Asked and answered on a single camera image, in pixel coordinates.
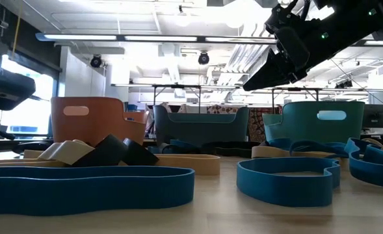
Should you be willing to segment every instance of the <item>ceiling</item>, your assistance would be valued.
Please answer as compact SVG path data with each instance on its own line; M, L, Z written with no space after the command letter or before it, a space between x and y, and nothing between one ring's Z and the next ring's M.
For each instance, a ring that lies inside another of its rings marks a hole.
M270 36L263 32L263 23L271 10L261 8L253 0L236 0L222 7L207 6L207 0L3 0L1 3L15 14L19 14L21 8L22 18L45 33ZM182 14L185 16L178 15L179 5L183 6ZM295 10L301 7L302 1L299 1ZM320 16L313 7L310 14ZM83 48L88 51L95 47L122 47L124 55L104 55L105 59L109 63L128 60L131 74L138 79L140 76L161 78L164 73L171 73L172 67L159 56L158 45L78 42L73 52L85 53ZM229 72L250 72L266 49L266 46L259 45L224 44L180 44L179 47L195 51L177 58L179 74L203 76L214 66L226 66L225 70L229 68ZM208 51L208 65L198 64L200 51ZM91 58L92 55L87 53L83 56ZM313 68L303 80L303 85L323 86L329 81L342 79L345 73L350 72L358 82L365 83L367 73L382 64L383 47L349 47L338 53L333 61L325 61ZM242 75L221 75L218 85L233 85L242 79Z

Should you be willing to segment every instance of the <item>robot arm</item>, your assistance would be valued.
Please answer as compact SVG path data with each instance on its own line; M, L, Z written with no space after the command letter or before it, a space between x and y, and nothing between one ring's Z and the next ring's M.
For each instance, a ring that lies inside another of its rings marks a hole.
M314 0L318 9L329 6L334 13L324 20L306 21L310 0L301 16L277 5L265 22L278 40L278 53L270 49L266 63L244 85L246 91L295 83L324 60L372 34L383 40L383 0Z

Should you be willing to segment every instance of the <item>window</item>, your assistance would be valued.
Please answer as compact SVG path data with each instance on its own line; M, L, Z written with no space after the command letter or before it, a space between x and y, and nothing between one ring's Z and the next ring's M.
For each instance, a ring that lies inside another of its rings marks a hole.
M7 129L7 133L47 135L54 80L48 75L39 74L18 63L2 56L1 67L10 72L28 76L35 81L36 92L29 99L20 103L10 111L0 110L0 125Z

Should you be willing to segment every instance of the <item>wooden table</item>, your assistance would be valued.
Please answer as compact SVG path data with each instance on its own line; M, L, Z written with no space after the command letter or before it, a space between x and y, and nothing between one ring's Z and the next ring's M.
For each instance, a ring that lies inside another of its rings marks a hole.
M343 172L331 206L280 207L237 190L240 160L222 159L220 177L197 176L194 201L188 205L57 217L0 215L0 234L383 234L382 187Z

